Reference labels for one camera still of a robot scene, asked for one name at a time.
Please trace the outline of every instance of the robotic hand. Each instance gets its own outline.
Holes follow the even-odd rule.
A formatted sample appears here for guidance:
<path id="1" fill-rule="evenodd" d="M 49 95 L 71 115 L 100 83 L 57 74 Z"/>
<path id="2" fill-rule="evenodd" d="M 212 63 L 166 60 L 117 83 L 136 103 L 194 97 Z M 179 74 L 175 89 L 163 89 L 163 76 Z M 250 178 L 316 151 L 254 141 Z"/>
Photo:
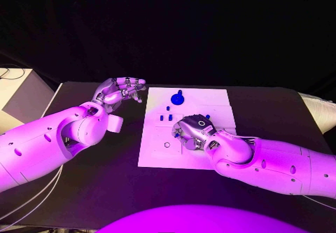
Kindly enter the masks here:
<path id="1" fill-rule="evenodd" d="M 0 135 L 0 192 L 51 173 L 101 141 L 107 130 L 120 132 L 123 118 L 110 113 L 123 100 L 142 102 L 145 84 L 143 79 L 108 79 L 90 102 Z"/>
<path id="2" fill-rule="evenodd" d="M 186 149 L 205 150 L 222 176 L 282 194 L 336 198 L 335 155 L 217 131 L 204 115 L 183 117 L 172 135 Z"/>

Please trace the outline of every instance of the blue object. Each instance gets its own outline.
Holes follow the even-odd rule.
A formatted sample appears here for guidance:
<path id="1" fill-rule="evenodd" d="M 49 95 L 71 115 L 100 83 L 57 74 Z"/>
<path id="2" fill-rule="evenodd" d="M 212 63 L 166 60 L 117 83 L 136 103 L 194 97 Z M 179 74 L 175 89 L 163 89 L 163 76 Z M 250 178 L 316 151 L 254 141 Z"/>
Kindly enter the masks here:
<path id="1" fill-rule="evenodd" d="M 175 104 L 175 105 L 181 105 L 181 104 L 183 104 L 183 102 L 185 102 L 185 97 L 183 97 L 183 95 L 182 95 L 182 90 L 179 90 L 179 92 L 178 92 L 178 94 L 175 94 L 173 96 L 172 96 L 172 103 Z"/>

